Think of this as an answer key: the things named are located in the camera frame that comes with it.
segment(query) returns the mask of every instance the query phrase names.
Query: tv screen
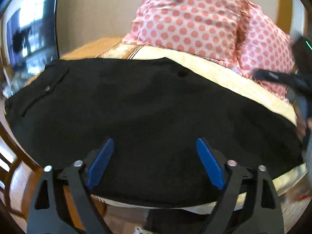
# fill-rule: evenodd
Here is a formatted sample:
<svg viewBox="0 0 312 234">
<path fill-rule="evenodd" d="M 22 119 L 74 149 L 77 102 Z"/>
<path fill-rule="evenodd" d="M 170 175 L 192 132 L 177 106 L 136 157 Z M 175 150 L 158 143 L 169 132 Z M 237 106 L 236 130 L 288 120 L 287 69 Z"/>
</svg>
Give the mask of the tv screen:
<svg viewBox="0 0 312 234">
<path fill-rule="evenodd" d="M 15 74 L 12 93 L 59 57 L 55 10 L 56 0 L 23 0 L 7 22 L 7 45 Z"/>
</svg>

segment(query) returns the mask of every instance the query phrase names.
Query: pillow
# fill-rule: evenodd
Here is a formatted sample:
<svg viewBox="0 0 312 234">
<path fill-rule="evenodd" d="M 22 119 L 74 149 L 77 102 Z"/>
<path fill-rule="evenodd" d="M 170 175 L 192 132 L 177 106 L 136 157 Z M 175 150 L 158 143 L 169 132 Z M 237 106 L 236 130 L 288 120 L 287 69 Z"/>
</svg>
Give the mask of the pillow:
<svg viewBox="0 0 312 234">
<path fill-rule="evenodd" d="M 242 16 L 239 29 L 246 29 L 242 34 L 245 34 L 243 42 L 238 43 L 236 50 L 243 76 L 250 78 L 259 68 L 291 73 L 294 67 L 293 42 L 268 16 L 249 5 L 249 13 Z M 274 95 L 285 98 L 286 86 L 265 81 L 259 83 Z"/>
<path fill-rule="evenodd" d="M 123 42 L 189 52 L 239 72 L 235 45 L 243 2 L 143 0 Z"/>
</svg>

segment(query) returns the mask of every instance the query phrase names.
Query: blue gripper pad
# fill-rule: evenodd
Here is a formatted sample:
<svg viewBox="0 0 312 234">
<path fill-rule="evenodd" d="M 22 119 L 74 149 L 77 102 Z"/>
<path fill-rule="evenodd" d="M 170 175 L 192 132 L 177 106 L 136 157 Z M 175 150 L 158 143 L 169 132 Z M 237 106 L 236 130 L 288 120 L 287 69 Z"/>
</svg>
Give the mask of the blue gripper pad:
<svg viewBox="0 0 312 234">
<path fill-rule="evenodd" d="M 210 149 L 201 138 L 196 142 L 197 153 L 204 165 L 206 172 L 211 180 L 211 183 L 218 187 L 219 190 L 223 189 L 225 183 L 223 181 L 223 170 L 218 161 L 213 157 Z"/>
<path fill-rule="evenodd" d="M 86 182 L 86 187 L 91 190 L 93 187 L 96 187 L 101 180 L 103 173 L 110 161 L 110 157 L 114 152 L 114 140 L 108 139 L 99 154 L 96 156 L 95 160 L 88 168 L 87 177 L 88 181 Z"/>
</svg>

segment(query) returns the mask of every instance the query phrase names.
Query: metal screw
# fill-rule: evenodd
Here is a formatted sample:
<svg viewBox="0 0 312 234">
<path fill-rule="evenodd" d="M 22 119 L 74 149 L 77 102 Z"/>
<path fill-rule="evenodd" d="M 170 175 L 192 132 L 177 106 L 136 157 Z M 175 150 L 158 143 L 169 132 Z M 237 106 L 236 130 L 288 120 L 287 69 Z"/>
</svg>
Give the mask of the metal screw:
<svg viewBox="0 0 312 234">
<path fill-rule="evenodd" d="M 234 160 L 229 160 L 229 161 L 227 161 L 227 164 L 228 164 L 229 166 L 232 166 L 232 167 L 237 166 L 237 162 L 234 161 Z"/>
<path fill-rule="evenodd" d="M 51 86 L 47 86 L 45 89 L 44 89 L 44 91 L 49 91 L 49 90 L 51 90 Z"/>
<path fill-rule="evenodd" d="M 82 160 L 77 160 L 74 162 L 74 167 L 80 167 L 80 166 L 82 166 L 82 164 L 83 164 Z"/>
<path fill-rule="evenodd" d="M 259 170 L 262 172 L 266 171 L 266 167 L 264 165 L 259 165 Z"/>
<path fill-rule="evenodd" d="M 46 167 L 43 168 L 43 170 L 48 173 L 49 171 L 52 170 L 52 166 L 51 165 L 47 165 Z"/>
</svg>

